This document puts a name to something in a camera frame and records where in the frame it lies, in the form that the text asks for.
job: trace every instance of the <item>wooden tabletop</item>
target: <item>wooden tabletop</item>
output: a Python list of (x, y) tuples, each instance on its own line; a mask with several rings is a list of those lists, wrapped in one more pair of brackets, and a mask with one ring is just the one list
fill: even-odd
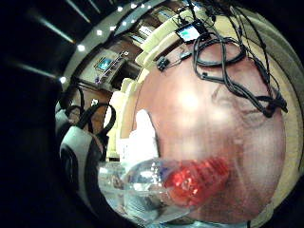
[[(191, 48), (182, 45), (170, 52), (171, 62)], [(227, 46), (227, 59), (238, 54)], [(219, 61), (218, 45), (202, 54), (205, 61)], [(202, 67), (210, 75), (221, 75), (220, 67)], [(256, 95), (267, 95), (254, 63), (247, 57), (228, 66), (230, 77)], [(160, 72), (156, 68), (128, 101), (122, 136), (136, 128), (134, 115), (146, 109), (158, 136), (161, 157), (199, 160), (225, 158), (231, 173), (224, 190), (190, 216), (194, 219), (237, 223), (256, 217), (271, 201), (285, 155), (284, 124), (280, 110), (265, 118), (245, 99), (233, 95), (225, 85), (203, 81), (192, 68), (192, 57)]]

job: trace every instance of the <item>black cable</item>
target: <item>black cable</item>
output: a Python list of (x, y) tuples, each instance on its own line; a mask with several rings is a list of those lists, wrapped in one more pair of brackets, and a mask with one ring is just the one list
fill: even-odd
[[(226, 46), (225, 46), (225, 39), (219, 35), (219, 33), (214, 29), (215, 32), (208, 32), (210, 35), (215, 35), (216, 42), (215, 41), (208, 41), (209, 44), (215, 44), (215, 43), (220, 43), (221, 45), (221, 56), (222, 56), (222, 61), (221, 61), (221, 68), (222, 68), (222, 77), (215, 77), (215, 76), (209, 76), (207, 73), (202, 72), (199, 73), (198, 71), (198, 65), (200, 65), (200, 53), (203, 51), (204, 48), (207, 46), (202, 45), (201, 42), (201, 37), (205, 35), (203, 33), (194, 43), (193, 46), (193, 68), (196, 74), (202, 79), (202, 80), (207, 80), (210, 82), (214, 83), (220, 83), (226, 85), (228, 90), (235, 94), (238, 97), (246, 98), (248, 99), (260, 112), (262, 112), (266, 117), (270, 118), (273, 116), (276, 107), (281, 107), (282, 110), (287, 111), (286, 108), (286, 102), (282, 99), (281, 95), (279, 94), (278, 91), (275, 91), (276, 97), (273, 99), (272, 97), (268, 96), (258, 96), (256, 97), (251, 91), (249, 91), (246, 87), (243, 85), (234, 82), (233, 80), (230, 79), (227, 70), (226, 70)], [(239, 44), (239, 46), (243, 46), (242, 43), (239, 43), (237, 40), (234, 40), (233, 38), (229, 38), (229, 40), (234, 41), (234, 43)], [(259, 63), (258, 58), (253, 54), (253, 58), (256, 60), (257, 63)], [(261, 102), (267, 102), (268, 105), (267, 107), (264, 107)]]
[(255, 25), (252, 23), (252, 21), (247, 17), (247, 15), (239, 8), (235, 8), (240, 14), (243, 15), (243, 17), (248, 21), (248, 23), (250, 24), (250, 26), (253, 28), (253, 30), (255, 31), (256, 37), (260, 43), (260, 46), (262, 47), (263, 53), (264, 53), (264, 57), (265, 57), (265, 62), (266, 62), (266, 69), (267, 72), (270, 73), (270, 68), (269, 68), (269, 60), (268, 60), (268, 55), (267, 55), (267, 51), (266, 51), (266, 44), (263, 42), (259, 32), (257, 31), (257, 28), (255, 27)]
[[(224, 44), (228, 44), (228, 43), (236, 44), (236, 42), (234, 40), (232, 40), (230, 37), (223, 38), (223, 41), (224, 41)], [(219, 39), (212, 39), (212, 40), (209, 40), (209, 41), (199, 45), (199, 49), (205, 49), (207, 47), (210, 47), (214, 44), (219, 44), (219, 43), (220, 43)], [(240, 48), (239, 54), (236, 57), (234, 57), (230, 60), (227, 60), (226, 65), (237, 63), (238, 61), (242, 60), (246, 56), (245, 46), (240, 45), (239, 48)], [(201, 59), (198, 59), (198, 64), (201, 66), (204, 66), (204, 67), (219, 67), (221, 65), (221, 62), (206, 62), (206, 61), (202, 61)]]
[(248, 49), (251, 50), (251, 47), (250, 47), (250, 44), (249, 44), (249, 38), (248, 38), (248, 35), (247, 35), (247, 30), (244, 26), (244, 23), (243, 23), (243, 20), (240, 18), (239, 15), (237, 15), (235, 13), (235, 9), (233, 7), (231, 7), (231, 12), (233, 13), (233, 15), (235, 16), (236, 20), (237, 20), (237, 23), (239, 25), (239, 27), (241, 28), (241, 31), (244, 31), (244, 34), (242, 34), (245, 38), (246, 38), (246, 42), (247, 42), (247, 45), (248, 45)]

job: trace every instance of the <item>electrical cord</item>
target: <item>electrical cord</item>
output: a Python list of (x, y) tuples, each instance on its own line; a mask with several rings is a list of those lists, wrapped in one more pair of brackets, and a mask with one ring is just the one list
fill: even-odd
[[(224, 37), (223, 42), (224, 42), (224, 44), (228, 44), (228, 43), (236, 44), (237, 43), (230, 37)], [(206, 41), (205, 43), (200, 44), (198, 49), (202, 50), (202, 49), (210, 47), (214, 44), (219, 44), (219, 43), (220, 43), (219, 39), (212, 39), (212, 40)], [(234, 57), (233, 59), (227, 60), (226, 65), (237, 63), (246, 56), (245, 46), (240, 45), (239, 48), (240, 48), (239, 54), (236, 57)], [(198, 64), (201, 66), (204, 66), (204, 67), (219, 67), (221, 65), (221, 62), (206, 62), (206, 61), (202, 61), (201, 59), (198, 59)]]
[[(201, 34), (199, 36), (199, 38), (195, 41), (194, 46), (193, 46), (193, 69), (196, 72), (196, 74), (199, 76), (199, 78), (201, 78), (202, 80), (206, 80), (206, 81), (210, 81), (210, 82), (214, 82), (214, 83), (220, 83), (220, 84), (224, 84), (226, 85), (226, 87), (228, 88), (228, 90), (230, 92), (232, 92), (233, 94), (235, 94), (238, 97), (241, 98), (246, 98), (248, 99), (260, 112), (262, 112), (266, 117), (270, 118), (273, 116), (273, 114), (275, 113), (275, 110), (277, 107), (280, 107), (282, 110), (287, 112), (287, 108), (286, 108), (286, 102), (285, 100), (282, 98), (282, 96), (280, 95), (279, 91), (277, 91), (274, 88), (271, 88), (269, 83), (267, 84), (267, 81), (263, 80), (265, 82), (265, 84), (269, 87), (269, 89), (273, 89), (275, 92), (275, 98), (273, 99), (270, 96), (255, 96), (249, 89), (247, 89), (245, 86), (234, 82), (232, 79), (230, 79), (227, 70), (226, 70), (226, 65), (227, 65), (227, 59), (226, 59), (226, 41), (232, 41), (235, 44), (238, 44), (240, 47), (242, 48), (246, 48), (247, 51), (249, 51), (252, 55), (253, 55), (253, 60), (255, 61), (256, 65), (258, 66), (257, 69), (259, 70), (259, 72), (262, 75), (265, 73), (262, 72), (262, 70), (264, 70), (264, 68), (262, 67), (261, 62), (258, 60), (258, 58), (255, 56), (255, 54), (248, 49), (246, 46), (244, 46), (242, 43), (240, 43), (239, 41), (229, 37), (229, 38), (223, 38), (219, 35), (219, 33), (214, 29), (214, 32), (210, 31), (208, 32), (209, 35), (214, 35), (217, 38), (215, 39), (216, 41), (208, 41), (208, 46), (206, 45), (202, 45), (201, 42), (201, 37), (205, 35), (205, 33)], [(200, 64), (202, 62), (202, 60), (200, 60), (200, 53), (206, 48), (209, 47), (215, 43), (219, 43), (221, 46), (221, 56), (222, 56), (222, 60), (221, 60), (221, 69), (222, 69), (222, 77), (216, 77), (216, 76), (209, 76), (206, 72), (202, 72), (199, 73), (198, 71), (198, 66), (202, 66), (202, 67), (206, 67), (206, 64), (208, 65), (208, 63), (204, 63), (204, 65)], [(233, 61), (230, 62), (230, 64), (236, 63), (238, 61), (240, 61), (241, 58), (234, 58)], [(264, 107), (262, 105), (261, 102), (266, 102), (268, 103), (268, 105), (266, 107)]]

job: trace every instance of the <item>computer screen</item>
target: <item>computer screen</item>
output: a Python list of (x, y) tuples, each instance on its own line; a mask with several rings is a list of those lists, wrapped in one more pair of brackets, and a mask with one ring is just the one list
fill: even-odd
[(96, 65), (96, 67), (100, 70), (107, 70), (107, 68), (111, 63), (112, 63), (111, 59), (104, 58), (100, 63), (98, 63), (98, 65)]
[(183, 28), (181, 30), (178, 30), (177, 34), (184, 42), (195, 40), (200, 36), (200, 33), (192, 25)]
[(139, 42), (139, 43), (143, 43), (144, 42), (144, 39), (142, 38), (142, 37), (140, 37), (140, 36), (137, 36), (137, 35), (130, 35), (130, 37), (133, 39), (133, 40), (135, 40), (135, 41), (137, 41), (137, 42)]

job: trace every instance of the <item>ceiling light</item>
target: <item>ceiling light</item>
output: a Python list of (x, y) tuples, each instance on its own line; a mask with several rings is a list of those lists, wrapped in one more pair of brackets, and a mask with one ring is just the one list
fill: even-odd
[(67, 81), (67, 78), (66, 77), (61, 77), (59, 79), (59, 81), (61, 82), (61, 84), (64, 84)]
[(137, 5), (136, 5), (136, 4), (131, 3), (131, 8), (132, 8), (132, 9), (134, 9), (134, 8), (136, 8), (136, 7), (137, 7)]
[(78, 46), (77, 46), (77, 49), (78, 49), (79, 51), (85, 51), (86, 47), (83, 46), (83, 45), (78, 45)]
[(101, 36), (101, 35), (103, 35), (103, 32), (98, 29), (98, 30), (96, 30), (96, 34)]

